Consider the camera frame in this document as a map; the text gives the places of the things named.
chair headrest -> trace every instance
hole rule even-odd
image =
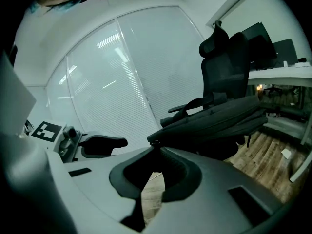
[[[229,36],[221,28],[221,24],[221,21],[215,21],[213,34],[199,46],[199,54],[202,57],[208,58],[213,50],[220,50],[226,46]]]

wooden floor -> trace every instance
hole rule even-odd
[[[287,148],[292,155],[285,159],[281,151]],[[241,145],[236,155],[225,162],[232,164],[260,184],[268,188],[281,202],[288,202],[299,194],[307,178],[308,169],[294,183],[290,176],[302,164],[308,150],[296,140],[271,130],[264,129],[252,135],[247,145]],[[164,191],[163,176],[149,181],[142,192],[142,207],[146,224],[148,224],[161,207],[161,195]]]

computer monitor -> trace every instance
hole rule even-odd
[[[242,32],[249,43],[250,62],[276,58],[276,51],[268,32],[261,22]]]
[[[273,46],[277,54],[274,65],[275,68],[284,67],[284,61],[287,62],[288,66],[294,65],[298,62],[298,57],[293,45],[293,40],[286,39],[282,41],[277,41],[273,43]]]

black slot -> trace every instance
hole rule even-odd
[[[89,172],[91,172],[91,170],[89,168],[82,168],[79,170],[70,171],[68,173],[69,173],[70,177],[75,177],[75,176],[86,174]]]
[[[270,217],[270,215],[249,195],[247,191],[245,191],[244,188],[233,188],[229,190],[229,193],[252,226],[257,226]]]

chair armrest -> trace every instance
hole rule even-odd
[[[173,113],[173,112],[176,112],[176,111],[180,111],[182,108],[184,108],[186,106],[185,105],[182,105],[182,106],[177,106],[177,107],[173,107],[171,109],[168,110],[168,113]]]

